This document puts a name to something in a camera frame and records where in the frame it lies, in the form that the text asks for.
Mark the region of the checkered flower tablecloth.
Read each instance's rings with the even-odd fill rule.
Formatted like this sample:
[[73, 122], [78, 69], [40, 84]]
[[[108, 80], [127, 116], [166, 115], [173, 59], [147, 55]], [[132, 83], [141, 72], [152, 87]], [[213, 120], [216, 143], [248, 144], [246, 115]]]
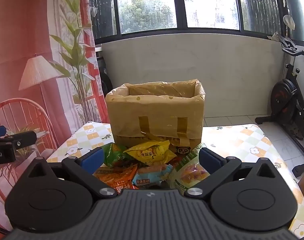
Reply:
[[[113, 142], [110, 124], [89, 122], [78, 129], [49, 158], [47, 162], [56, 163], [68, 156], [81, 157], [90, 150]], [[204, 127], [201, 144], [187, 158], [184, 168], [197, 163], [200, 148], [207, 147], [222, 157], [233, 155], [241, 161], [254, 162], [260, 157], [267, 157], [275, 165], [294, 194], [298, 211], [290, 226], [298, 238], [304, 238], [304, 196], [298, 181], [287, 164], [283, 161], [273, 143], [255, 124]]]

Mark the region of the pale green bread bag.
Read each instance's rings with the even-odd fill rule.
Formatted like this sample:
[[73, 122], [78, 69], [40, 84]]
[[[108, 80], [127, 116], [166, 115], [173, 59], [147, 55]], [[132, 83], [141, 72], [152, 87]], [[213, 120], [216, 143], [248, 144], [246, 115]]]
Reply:
[[199, 163], [199, 152], [206, 147], [204, 143], [196, 146], [189, 154], [173, 165], [173, 170], [167, 178], [170, 189], [177, 189], [181, 194], [206, 179], [209, 173]]

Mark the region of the red printed backdrop curtain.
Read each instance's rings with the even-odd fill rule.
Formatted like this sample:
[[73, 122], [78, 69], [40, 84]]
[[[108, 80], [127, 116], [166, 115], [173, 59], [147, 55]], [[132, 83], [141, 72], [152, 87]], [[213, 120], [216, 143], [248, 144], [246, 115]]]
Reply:
[[37, 135], [0, 164], [0, 230], [12, 228], [5, 200], [31, 161], [108, 119], [90, 9], [89, 0], [0, 0], [0, 126]]

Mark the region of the orange snack bag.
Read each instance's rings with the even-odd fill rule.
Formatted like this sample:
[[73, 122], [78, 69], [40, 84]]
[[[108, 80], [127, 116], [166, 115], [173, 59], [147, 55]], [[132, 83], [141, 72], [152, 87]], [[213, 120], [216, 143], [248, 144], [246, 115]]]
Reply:
[[137, 168], [137, 164], [129, 167], [100, 167], [93, 173], [93, 176], [121, 194], [125, 189], [138, 189], [132, 182]]

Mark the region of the green chip bag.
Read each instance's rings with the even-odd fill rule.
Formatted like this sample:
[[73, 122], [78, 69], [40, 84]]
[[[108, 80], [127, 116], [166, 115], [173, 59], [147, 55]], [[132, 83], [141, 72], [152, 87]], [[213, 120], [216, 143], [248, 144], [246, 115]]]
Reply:
[[109, 143], [102, 146], [104, 152], [104, 164], [107, 167], [122, 167], [129, 165], [132, 162], [132, 157], [125, 151], [126, 147]]

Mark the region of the light blue snack packet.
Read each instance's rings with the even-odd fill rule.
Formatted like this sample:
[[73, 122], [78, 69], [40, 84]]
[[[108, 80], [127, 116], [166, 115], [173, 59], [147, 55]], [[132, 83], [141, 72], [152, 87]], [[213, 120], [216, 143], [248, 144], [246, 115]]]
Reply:
[[137, 187], [159, 183], [166, 180], [172, 170], [170, 164], [142, 167], [137, 170], [132, 182]]

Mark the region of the black exercise bike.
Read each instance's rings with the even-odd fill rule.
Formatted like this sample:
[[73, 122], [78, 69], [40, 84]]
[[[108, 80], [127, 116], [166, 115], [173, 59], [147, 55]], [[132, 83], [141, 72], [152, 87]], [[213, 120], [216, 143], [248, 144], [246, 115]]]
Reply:
[[[304, 97], [299, 87], [297, 77], [299, 68], [294, 62], [286, 63], [285, 77], [277, 82], [271, 92], [271, 115], [258, 117], [256, 124], [275, 122], [291, 137], [304, 154]], [[304, 164], [293, 167], [292, 173], [296, 178], [304, 173]]]

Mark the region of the yellow snack packet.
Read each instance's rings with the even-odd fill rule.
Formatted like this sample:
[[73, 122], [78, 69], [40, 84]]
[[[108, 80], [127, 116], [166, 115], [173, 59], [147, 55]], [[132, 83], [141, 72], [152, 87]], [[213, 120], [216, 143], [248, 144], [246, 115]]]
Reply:
[[169, 149], [170, 142], [149, 141], [133, 146], [125, 151], [134, 159], [147, 166], [163, 165], [170, 162], [177, 155]]

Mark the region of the taped brown cardboard box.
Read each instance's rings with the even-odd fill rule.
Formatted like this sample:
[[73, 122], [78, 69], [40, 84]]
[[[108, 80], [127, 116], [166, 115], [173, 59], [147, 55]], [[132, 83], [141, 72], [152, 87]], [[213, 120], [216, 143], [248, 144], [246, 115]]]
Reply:
[[168, 140], [186, 154], [201, 142], [205, 97], [199, 80], [125, 83], [106, 95], [114, 141], [131, 148]]

